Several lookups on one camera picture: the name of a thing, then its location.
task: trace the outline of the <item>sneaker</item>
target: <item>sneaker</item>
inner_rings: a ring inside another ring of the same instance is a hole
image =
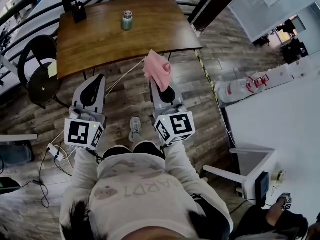
[[[129,141],[134,142],[133,134],[140,134],[141,131],[141,121],[139,117],[132,117],[130,120],[131,132],[129,134]]]

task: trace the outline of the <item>white cable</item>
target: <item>white cable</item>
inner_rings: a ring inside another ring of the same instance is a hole
[[[57,137],[55,137],[54,140],[51,141],[51,144],[54,143],[54,141],[55,141],[56,139],[58,139],[58,138],[60,137],[60,135],[63,134],[64,132],[65,132],[65,130],[63,130]]]
[[[73,166],[71,165],[71,163],[70,163],[70,161],[69,161],[69,158],[67,157],[66,159],[68,160],[69,165],[71,166],[71,168],[72,168],[72,170],[73,170],[74,168],[73,168]]]
[[[73,152],[76,151],[76,148],[74,150],[72,150],[72,152],[70,153],[70,155],[68,155],[66,158],[62,158],[62,160],[69,160],[69,157],[71,157],[71,155],[73,154]]]
[[[131,71],[133,71],[137,66],[139,66],[143,61],[145,61],[146,57],[143,58],[143,60],[141,60],[137,65],[135,65],[133,68],[131,68],[127,73],[125,73],[119,80],[117,80],[113,85],[111,85],[108,89],[105,90],[105,92],[107,92],[108,90],[110,90],[107,95],[105,96],[105,98],[108,97],[108,95],[112,92],[112,90],[115,88],[115,86],[127,75],[129,74]]]
[[[237,147],[237,145],[236,145],[236,143],[234,142],[234,139],[232,138],[230,131],[228,131],[227,124],[226,124],[226,122],[225,122],[225,118],[224,118],[224,116],[222,115],[222,111],[221,111],[221,108],[220,108],[219,104],[218,104],[218,108],[219,108],[219,112],[220,112],[220,115],[221,115],[222,121],[223,121],[224,126],[225,126],[225,130],[226,130],[226,131],[227,131],[227,133],[229,134],[230,139],[231,139],[231,141],[232,141],[232,143],[233,143],[234,147],[236,148],[236,147]]]

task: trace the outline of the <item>power outlet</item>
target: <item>power outlet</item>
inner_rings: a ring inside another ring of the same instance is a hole
[[[52,143],[49,143],[48,147],[49,152],[51,153],[51,155],[53,155],[53,157],[58,156],[56,159],[61,162],[62,158],[64,158],[64,156],[61,154],[61,152],[59,152],[59,150],[52,145]]]

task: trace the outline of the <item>white sweatshirt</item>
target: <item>white sweatshirt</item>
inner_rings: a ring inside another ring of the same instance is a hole
[[[186,238],[197,238],[188,211],[205,214],[191,197],[202,196],[220,211],[233,230],[225,202],[192,167],[182,142],[157,156],[128,153],[108,157],[98,167],[96,158],[77,149],[71,186],[65,191],[60,223],[68,224],[73,202],[88,201],[93,231],[121,240],[145,227],[162,227]]]

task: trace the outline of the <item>pink cloth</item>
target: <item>pink cloth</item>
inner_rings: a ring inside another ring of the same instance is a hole
[[[162,93],[168,89],[171,82],[170,62],[154,50],[150,50],[145,58],[143,71],[146,78],[153,77]]]

